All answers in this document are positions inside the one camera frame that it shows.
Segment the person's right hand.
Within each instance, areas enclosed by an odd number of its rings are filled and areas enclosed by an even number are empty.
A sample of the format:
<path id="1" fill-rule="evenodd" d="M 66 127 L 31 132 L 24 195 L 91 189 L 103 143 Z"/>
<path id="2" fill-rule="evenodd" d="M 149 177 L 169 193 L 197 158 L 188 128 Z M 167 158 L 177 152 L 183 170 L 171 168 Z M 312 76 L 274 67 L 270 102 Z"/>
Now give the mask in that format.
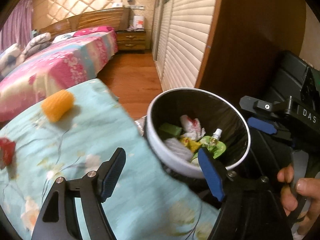
<path id="1" fill-rule="evenodd" d="M 277 174 L 277 180 L 285 185 L 281 189 L 280 202 L 288 216 L 294 211 L 298 202 L 296 197 L 291 192 L 290 183 L 293 181 L 294 169 L 292 165 L 282 168 Z M 297 233 L 300 236 L 305 236 L 314 225 L 319 217 L 319 179 L 316 178 L 300 178 L 296 182 L 296 193 L 301 196 L 311 198 L 310 207 L 305 215 L 304 220 L 300 223 Z"/>

